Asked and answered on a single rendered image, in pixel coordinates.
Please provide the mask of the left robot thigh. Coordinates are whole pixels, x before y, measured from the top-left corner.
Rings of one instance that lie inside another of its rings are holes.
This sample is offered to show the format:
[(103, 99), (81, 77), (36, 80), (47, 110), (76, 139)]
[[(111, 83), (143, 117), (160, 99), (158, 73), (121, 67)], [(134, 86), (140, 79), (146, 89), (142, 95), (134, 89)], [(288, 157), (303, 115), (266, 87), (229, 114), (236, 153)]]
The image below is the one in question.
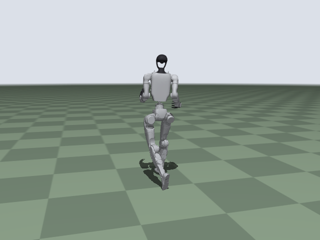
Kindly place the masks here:
[(148, 114), (144, 120), (144, 132), (145, 137), (147, 141), (148, 148), (150, 146), (153, 146), (155, 154), (159, 153), (159, 146), (155, 144), (155, 128), (154, 128), (154, 122), (155, 122), (156, 115), (154, 113)]

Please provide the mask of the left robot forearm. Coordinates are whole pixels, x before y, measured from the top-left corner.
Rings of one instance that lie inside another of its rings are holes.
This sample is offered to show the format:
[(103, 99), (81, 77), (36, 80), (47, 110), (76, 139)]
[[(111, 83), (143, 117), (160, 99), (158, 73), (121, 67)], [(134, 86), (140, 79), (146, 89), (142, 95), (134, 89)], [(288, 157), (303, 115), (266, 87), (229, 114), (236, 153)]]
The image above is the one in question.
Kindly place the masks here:
[(142, 96), (140, 95), (139, 99), (140, 99), (141, 103), (144, 103), (147, 100), (146, 98), (144, 98), (144, 92), (143, 92)]

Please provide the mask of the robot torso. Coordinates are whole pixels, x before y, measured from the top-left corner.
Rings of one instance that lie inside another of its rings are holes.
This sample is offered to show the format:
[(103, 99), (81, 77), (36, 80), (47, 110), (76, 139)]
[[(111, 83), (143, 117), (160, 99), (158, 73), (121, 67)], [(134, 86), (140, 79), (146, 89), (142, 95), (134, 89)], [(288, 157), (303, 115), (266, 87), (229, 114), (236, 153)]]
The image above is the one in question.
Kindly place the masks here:
[(167, 109), (164, 109), (164, 105), (161, 102), (166, 102), (171, 89), (171, 74), (152, 72), (150, 79), (150, 94), (153, 101), (158, 101), (155, 104), (155, 109), (152, 113), (155, 114), (155, 121), (165, 121), (167, 120)]

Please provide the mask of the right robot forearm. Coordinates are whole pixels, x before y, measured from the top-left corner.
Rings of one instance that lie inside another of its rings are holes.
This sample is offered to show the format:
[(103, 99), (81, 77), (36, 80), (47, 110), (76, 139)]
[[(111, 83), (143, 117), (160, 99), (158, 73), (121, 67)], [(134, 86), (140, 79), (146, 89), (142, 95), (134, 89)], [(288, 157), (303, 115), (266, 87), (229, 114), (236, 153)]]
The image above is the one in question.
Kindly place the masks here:
[(182, 104), (180, 103), (180, 99), (179, 99), (178, 93), (176, 93), (176, 96), (177, 96), (177, 98), (176, 98), (176, 99), (173, 99), (174, 106), (175, 106), (175, 107), (178, 107), (178, 108), (179, 108), (179, 107), (181, 108)]

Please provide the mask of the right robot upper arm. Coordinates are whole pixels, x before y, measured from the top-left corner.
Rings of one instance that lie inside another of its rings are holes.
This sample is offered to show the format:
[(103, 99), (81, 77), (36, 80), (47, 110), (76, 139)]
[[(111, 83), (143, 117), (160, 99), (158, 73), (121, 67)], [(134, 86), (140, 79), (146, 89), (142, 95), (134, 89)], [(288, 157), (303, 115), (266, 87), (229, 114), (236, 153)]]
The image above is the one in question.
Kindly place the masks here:
[(177, 99), (178, 76), (176, 74), (171, 74), (171, 82), (172, 93), (170, 93), (170, 97)]

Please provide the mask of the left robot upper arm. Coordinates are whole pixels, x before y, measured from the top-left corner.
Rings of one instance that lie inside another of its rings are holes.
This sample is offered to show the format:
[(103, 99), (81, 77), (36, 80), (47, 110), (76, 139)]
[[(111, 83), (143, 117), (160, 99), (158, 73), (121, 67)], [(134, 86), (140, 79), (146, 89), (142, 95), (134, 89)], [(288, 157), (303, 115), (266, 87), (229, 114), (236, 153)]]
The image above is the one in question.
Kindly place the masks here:
[(150, 98), (149, 88), (150, 88), (150, 82), (152, 73), (146, 73), (143, 77), (143, 90), (144, 90), (144, 99)]

